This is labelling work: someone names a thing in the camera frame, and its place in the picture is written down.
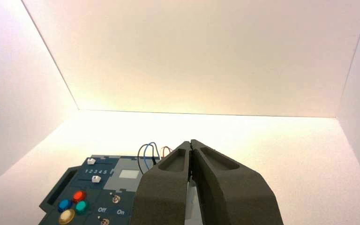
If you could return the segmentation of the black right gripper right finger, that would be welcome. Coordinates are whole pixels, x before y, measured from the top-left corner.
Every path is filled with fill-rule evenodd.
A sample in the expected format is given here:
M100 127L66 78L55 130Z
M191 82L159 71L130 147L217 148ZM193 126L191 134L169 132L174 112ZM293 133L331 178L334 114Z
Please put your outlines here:
M281 225L263 176L198 140L191 140L192 176L204 225Z

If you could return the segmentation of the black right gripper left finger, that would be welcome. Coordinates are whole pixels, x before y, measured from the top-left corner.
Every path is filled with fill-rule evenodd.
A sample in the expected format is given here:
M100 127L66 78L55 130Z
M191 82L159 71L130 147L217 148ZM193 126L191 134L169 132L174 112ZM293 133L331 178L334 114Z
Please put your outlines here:
M184 141L141 178L131 225L183 225L191 145Z

